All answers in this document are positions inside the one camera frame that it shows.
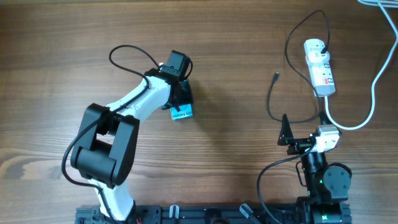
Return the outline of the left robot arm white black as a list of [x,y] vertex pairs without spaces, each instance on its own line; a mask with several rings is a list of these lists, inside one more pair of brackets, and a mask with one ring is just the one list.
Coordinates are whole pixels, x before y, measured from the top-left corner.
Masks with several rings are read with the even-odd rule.
[[153,68],[132,92],[107,106],[87,107],[78,135],[64,158],[95,189],[105,223],[126,223],[136,203],[126,184],[134,163],[139,126],[155,110],[183,111],[193,103],[187,78],[169,68]]

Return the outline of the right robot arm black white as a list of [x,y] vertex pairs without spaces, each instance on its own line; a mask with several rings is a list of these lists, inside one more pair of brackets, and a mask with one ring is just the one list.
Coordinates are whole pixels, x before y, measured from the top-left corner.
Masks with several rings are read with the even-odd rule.
[[286,114],[277,144],[287,146],[288,155],[298,155],[304,174],[300,184],[307,188],[307,197],[297,199],[299,223],[349,224],[352,222],[348,204],[351,169],[339,162],[329,163],[326,153],[334,149],[340,139],[338,128],[322,123],[307,138],[295,138]]

